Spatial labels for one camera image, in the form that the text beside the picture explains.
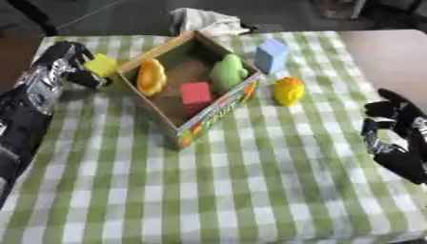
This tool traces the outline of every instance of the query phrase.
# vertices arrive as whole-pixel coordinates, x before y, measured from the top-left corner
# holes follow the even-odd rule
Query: green toy
[[[213,66],[209,76],[220,92],[228,92],[248,76],[248,71],[243,69],[240,58],[231,53]]]

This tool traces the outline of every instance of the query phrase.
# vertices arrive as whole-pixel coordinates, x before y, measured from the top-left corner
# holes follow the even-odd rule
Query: orange toy
[[[293,105],[304,94],[304,85],[299,79],[284,77],[275,81],[273,95],[275,101],[283,106]]]
[[[146,59],[139,67],[136,86],[145,96],[152,96],[166,85],[166,74],[162,64],[156,59]]]

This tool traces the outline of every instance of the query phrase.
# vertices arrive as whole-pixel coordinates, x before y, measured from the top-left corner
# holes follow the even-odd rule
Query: light blue cube
[[[256,49],[255,65],[268,74],[284,70],[288,52],[286,44],[275,39],[268,39]]]

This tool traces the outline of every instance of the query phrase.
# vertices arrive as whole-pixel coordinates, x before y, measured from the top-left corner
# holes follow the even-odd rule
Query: cardboard box
[[[179,86],[189,82],[210,82],[210,70],[228,53],[231,52],[201,32],[187,32],[120,66],[119,79],[115,83],[132,96],[144,116],[159,126],[160,131],[167,136],[168,144],[185,148],[254,93],[260,72],[242,60],[244,68],[249,72],[242,83],[222,95],[216,93],[211,85],[214,102],[192,118],[184,113]],[[135,83],[141,61],[150,58],[157,59],[164,66],[168,83],[160,93],[145,97],[137,90]]]

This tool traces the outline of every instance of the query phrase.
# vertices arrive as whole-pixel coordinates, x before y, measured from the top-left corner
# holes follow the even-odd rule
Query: white cloth
[[[171,11],[171,33],[200,30],[211,36],[223,34],[239,35],[249,29],[241,28],[240,19],[214,11],[181,8]]]

